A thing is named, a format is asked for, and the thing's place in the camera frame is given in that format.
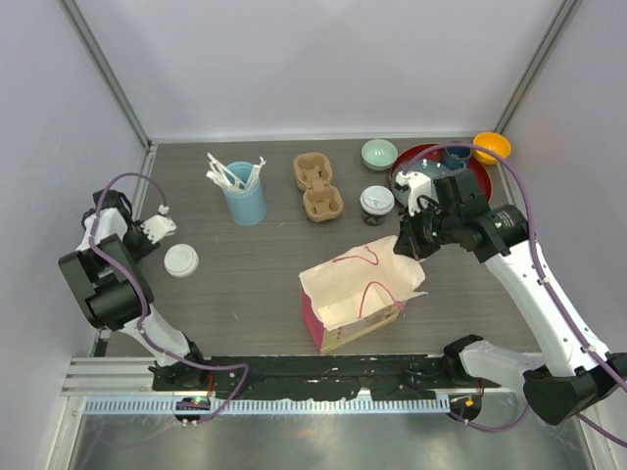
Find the cardboard egg carton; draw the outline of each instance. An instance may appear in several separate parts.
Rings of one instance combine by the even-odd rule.
[[[331,186],[333,170],[329,159],[320,153],[301,154],[294,160],[298,187],[305,191],[305,213],[314,222],[336,218],[344,210],[340,192]]]

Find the mint green bowl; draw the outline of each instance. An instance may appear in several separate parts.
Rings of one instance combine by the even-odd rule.
[[[368,140],[362,147],[363,163],[375,171],[391,168],[398,157],[399,150],[387,140]]]

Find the white wall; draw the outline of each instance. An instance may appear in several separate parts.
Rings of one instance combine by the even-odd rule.
[[[0,466],[30,470],[70,357],[93,341],[57,259],[141,148],[57,2],[0,2],[0,44]]]
[[[539,237],[595,332],[627,352],[627,3],[582,2],[506,131]],[[627,439],[627,396],[601,405]],[[627,468],[627,451],[620,453]]]
[[[78,0],[156,139],[491,129],[559,0]]]

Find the blue cup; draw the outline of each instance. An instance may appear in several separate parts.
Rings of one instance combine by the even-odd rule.
[[[244,183],[248,181],[248,177],[253,171],[253,164],[248,162],[235,162],[234,164],[228,164],[226,167]],[[261,178],[258,178],[256,183],[241,193],[226,189],[222,189],[222,193],[224,198],[226,198],[231,218],[235,223],[255,225],[264,219],[267,207],[265,205]]]
[[[465,147],[448,147],[442,152],[442,165],[450,169],[468,168],[472,150]]]

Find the gray floor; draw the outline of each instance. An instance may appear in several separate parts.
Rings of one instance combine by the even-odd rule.
[[[204,354],[311,354],[314,343],[301,318],[298,273],[350,248],[398,233],[389,216],[380,227],[361,219],[359,196],[371,184],[387,184],[387,174],[370,171],[360,160],[364,140],[179,144],[159,147],[152,176],[169,197],[177,233],[141,263],[156,296],[155,305],[184,331]],[[400,151],[416,139],[393,141]],[[259,225],[242,227],[229,217],[224,197],[205,173],[206,153],[228,164],[268,163],[262,173],[268,212]],[[345,203],[340,218],[309,221],[303,193],[294,180],[292,162],[305,152],[322,152],[331,160],[333,184]],[[495,167],[493,205],[506,201]],[[144,216],[160,201],[150,189]],[[192,245],[200,266],[176,279],[163,266],[166,249]],[[367,335],[338,353],[439,353],[450,341],[469,333],[517,351],[538,346],[522,316],[499,282],[473,255],[445,247],[423,264],[428,296],[408,304],[405,317]],[[122,334],[112,335],[108,355],[145,355]]]
[[[488,394],[479,421],[503,426],[519,412],[513,395]],[[87,416],[81,424],[70,468],[594,468],[574,419],[553,427],[533,413],[518,427],[499,434],[465,428],[444,414],[223,416],[187,429],[172,426],[172,422],[171,416]],[[166,426],[170,429],[159,437],[147,439]],[[101,439],[113,446],[104,446]]]

